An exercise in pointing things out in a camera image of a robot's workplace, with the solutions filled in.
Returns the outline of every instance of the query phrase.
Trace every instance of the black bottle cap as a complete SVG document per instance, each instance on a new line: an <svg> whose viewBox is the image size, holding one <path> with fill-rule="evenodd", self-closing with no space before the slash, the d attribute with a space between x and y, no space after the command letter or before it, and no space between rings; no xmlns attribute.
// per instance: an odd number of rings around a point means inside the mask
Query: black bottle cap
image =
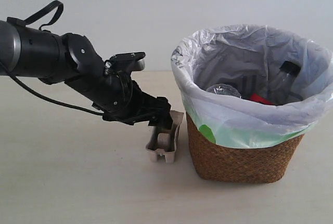
<svg viewBox="0 0 333 224"><path fill-rule="evenodd" d="M290 61L285 61L281 65L280 70L283 72L289 73L292 76L297 76L299 74L299 72L301 71L301 68L298 65L296 65Z"/></svg>

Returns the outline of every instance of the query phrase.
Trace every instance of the trash bin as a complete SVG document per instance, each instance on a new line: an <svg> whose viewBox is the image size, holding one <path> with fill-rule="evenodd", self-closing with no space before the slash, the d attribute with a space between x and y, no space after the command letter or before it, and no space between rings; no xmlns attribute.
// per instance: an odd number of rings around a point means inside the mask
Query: trash bin
<svg viewBox="0 0 333 224"><path fill-rule="evenodd" d="M285 61L301 68L286 103L251 101ZM197 31L173 51L171 67L186 110L191 158L203 179L278 181L304 134L333 106L332 52L273 27ZM207 92L214 84L232 85L241 98Z"/></svg>

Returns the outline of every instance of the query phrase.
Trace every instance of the white wall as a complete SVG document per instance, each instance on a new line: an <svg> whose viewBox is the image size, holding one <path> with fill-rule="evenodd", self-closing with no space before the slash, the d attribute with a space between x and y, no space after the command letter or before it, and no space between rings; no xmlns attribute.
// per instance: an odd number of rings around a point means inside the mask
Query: white wall
<svg viewBox="0 0 333 224"><path fill-rule="evenodd" d="M0 0L0 19L26 18L51 1ZM228 24L268 24L333 49L332 0L60 1L64 14L49 29L58 34L85 34L104 59L143 50L146 70L169 70L170 55L183 37Z"/></svg>

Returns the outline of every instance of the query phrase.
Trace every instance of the white plastic bag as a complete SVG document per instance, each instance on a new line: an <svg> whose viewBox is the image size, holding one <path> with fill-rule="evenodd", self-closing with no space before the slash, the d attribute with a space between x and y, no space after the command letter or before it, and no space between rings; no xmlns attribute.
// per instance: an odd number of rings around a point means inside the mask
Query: white plastic bag
<svg viewBox="0 0 333 224"><path fill-rule="evenodd" d="M229 83L250 95L286 60L302 69L283 106L205 91ZM186 112L207 139L224 147L272 147L309 131L333 106L332 52L284 30L258 25L200 30L180 42L171 66Z"/></svg>

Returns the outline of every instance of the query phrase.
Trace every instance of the red object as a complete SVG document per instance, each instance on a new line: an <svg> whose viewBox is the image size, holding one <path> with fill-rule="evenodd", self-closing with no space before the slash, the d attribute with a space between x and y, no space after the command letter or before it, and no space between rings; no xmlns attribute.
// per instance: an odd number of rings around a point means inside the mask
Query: red object
<svg viewBox="0 0 333 224"><path fill-rule="evenodd" d="M273 106L274 105L271 102L269 102L267 99L259 96L258 94L253 94L250 97L250 100L253 101L253 102L261 103L261 104L267 104L269 106Z"/></svg>

